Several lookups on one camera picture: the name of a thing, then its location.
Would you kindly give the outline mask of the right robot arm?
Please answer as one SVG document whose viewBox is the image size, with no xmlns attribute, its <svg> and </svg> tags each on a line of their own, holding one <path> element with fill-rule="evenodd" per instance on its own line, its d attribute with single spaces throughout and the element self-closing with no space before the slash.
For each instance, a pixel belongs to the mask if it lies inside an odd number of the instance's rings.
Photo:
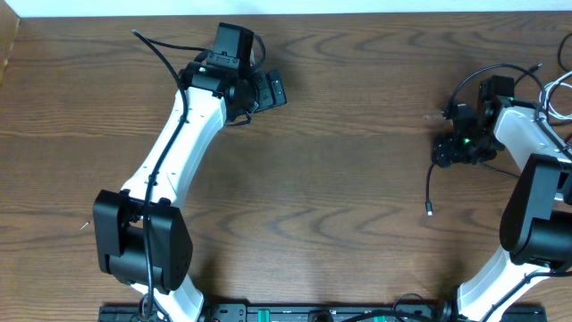
<svg viewBox="0 0 572 322">
<path fill-rule="evenodd" d="M 550 127 L 544 104 L 518 99 L 513 78 L 479 84 L 478 106 L 451 101 L 443 112 L 453 129 L 433 142 L 432 165 L 481 164 L 507 150 L 520 174 L 500 221 L 500 246 L 436 317 L 500 321 L 527 291 L 571 275 L 571 151 Z"/>
</svg>

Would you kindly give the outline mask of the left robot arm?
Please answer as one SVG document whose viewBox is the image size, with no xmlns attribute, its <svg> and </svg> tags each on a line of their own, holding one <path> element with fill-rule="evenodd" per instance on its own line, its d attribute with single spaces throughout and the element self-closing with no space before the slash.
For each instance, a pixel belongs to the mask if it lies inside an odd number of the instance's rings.
<svg viewBox="0 0 572 322">
<path fill-rule="evenodd" d="M 286 104 L 278 71 L 265 72 L 252 30 L 222 22 L 211 49 L 168 69 L 177 92 L 172 112 L 144 162 L 119 191 L 93 204 L 102 272 L 142 297 L 137 306 L 104 306 L 101 321 L 201 321 L 204 294 L 189 276 L 193 243 L 183 219 L 189 186 L 214 136 Z"/>
</svg>

